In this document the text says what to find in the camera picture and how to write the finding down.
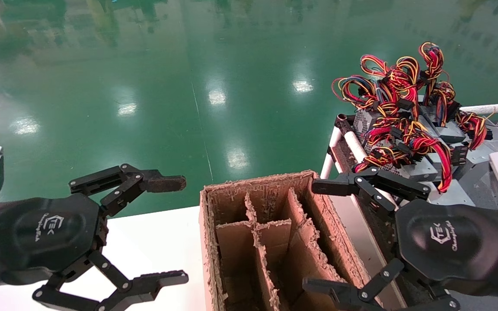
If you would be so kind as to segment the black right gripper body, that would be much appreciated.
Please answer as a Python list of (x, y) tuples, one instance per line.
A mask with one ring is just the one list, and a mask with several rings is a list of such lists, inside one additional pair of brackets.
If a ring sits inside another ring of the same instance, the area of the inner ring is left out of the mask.
[(498, 211), (413, 200), (394, 218), (397, 255), (413, 281), (498, 297)]

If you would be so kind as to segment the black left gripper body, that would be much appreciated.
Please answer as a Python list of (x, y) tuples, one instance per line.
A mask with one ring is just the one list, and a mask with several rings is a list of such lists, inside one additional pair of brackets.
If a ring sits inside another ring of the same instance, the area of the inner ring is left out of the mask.
[(82, 194), (0, 203), (0, 266), (62, 271), (97, 246), (99, 205)]

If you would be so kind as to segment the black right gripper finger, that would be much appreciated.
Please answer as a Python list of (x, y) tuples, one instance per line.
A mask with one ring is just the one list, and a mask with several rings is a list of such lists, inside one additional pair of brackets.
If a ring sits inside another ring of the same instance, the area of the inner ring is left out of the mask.
[(372, 209), (377, 214), (393, 214), (396, 205), (379, 190), (407, 201), (426, 200), (431, 191), (426, 185), (376, 167), (359, 173), (340, 173), (332, 180), (314, 179), (311, 185), (314, 194), (344, 197), (362, 192), (370, 198)]
[[(363, 288), (316, 278), (304, 278), (302, 288), (307, 292), (327, 295), (336, 309), (341, 311), (383, 311), (385, 309), (376, 301), (376, 297), (403, 271), (405, 271), (404, 263), (395, 258), (376, 273)], [(438, 285), (428, 285), (426, 288), (432, 300), (421, 305), (406, 307), (406, 311), (460, 310), (460, 303), (444, 288)]]

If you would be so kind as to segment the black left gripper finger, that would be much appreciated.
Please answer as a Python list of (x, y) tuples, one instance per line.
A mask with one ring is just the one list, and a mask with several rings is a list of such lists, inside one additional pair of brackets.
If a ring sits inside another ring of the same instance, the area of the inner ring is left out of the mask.
[[(97, 268), (116, 287), (114, 292), (103, 301), (61, 292), (62, 285), (73, 273), (79, 273), (80, 267)], [(186, 283), (188, 274), (183, 270), (142, 274), (127, 279), (101, 252), (91, 251), (63, 272), (52, 274), (48, 282), (33, 293), (32, 299), (58, 311), (125, 311), (132, 305), (154, 301), (163, 287)]]
[(72, 194), (91, 196), (111, 190), (99, 202), (104, 217), (115, 216), (144, 192), (169, 193), (182, 191), (185, 187), (186, 178), (182, 175), (164, 176), (156, 169), (140, 170), (128, 164), (117, 165), (69, 182)]

